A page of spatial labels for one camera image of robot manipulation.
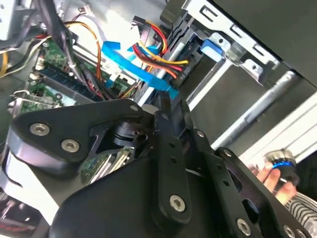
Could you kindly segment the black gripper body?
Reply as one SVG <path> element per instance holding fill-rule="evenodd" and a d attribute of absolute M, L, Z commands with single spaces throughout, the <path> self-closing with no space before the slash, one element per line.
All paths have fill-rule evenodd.
<path fill-rule="evenodd" d="M 209 182 L 186 172 L 192 204 L 191 221 L 164 231 L 152 217 L 152 162 L 142 159 L 72 194 L 59 208 L 51 238 L 229 238 Z"/>

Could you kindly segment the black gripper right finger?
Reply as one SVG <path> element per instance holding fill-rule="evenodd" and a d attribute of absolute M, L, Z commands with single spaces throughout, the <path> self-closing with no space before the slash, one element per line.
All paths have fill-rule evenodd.
<path fill-rule="evenodd" d="M 229 149 L 213 150 L 188 105 L 173 108 L 188 175 L 194 238 L 307 238 L 308 231 Z"/>

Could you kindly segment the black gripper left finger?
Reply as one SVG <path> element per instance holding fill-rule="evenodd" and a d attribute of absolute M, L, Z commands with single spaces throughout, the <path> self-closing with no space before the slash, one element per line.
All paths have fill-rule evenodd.
<path fill-rule="evenodd" d="M 180 174 L 181 143 L 174 135 L 171 100 L 160 91 L 157 111 L 129 99 L 18 115 L 7 136 L 7 193 L 52 224 L 62 203 L 82 189 L 80 170 L 94 158 L 128 146 L 154 160 L 154 178 Z"/>

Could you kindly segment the person's hand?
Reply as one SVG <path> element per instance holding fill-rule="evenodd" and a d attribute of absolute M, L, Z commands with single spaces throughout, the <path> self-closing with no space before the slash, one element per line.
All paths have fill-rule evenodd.
<path fill-rule="evenodd" d="M 274 169 L 273 164 L 266 162 L 264 167 L 258 172 L 254 172 L 257 179 L 271 192 L 274 192 L 275 187 L 280 181 L 281 172 L 279 169 Z M 286 182 L 275 194 L 275 198 L 283 205 L 296 195 L 296 187 L 291 182 Z"/>

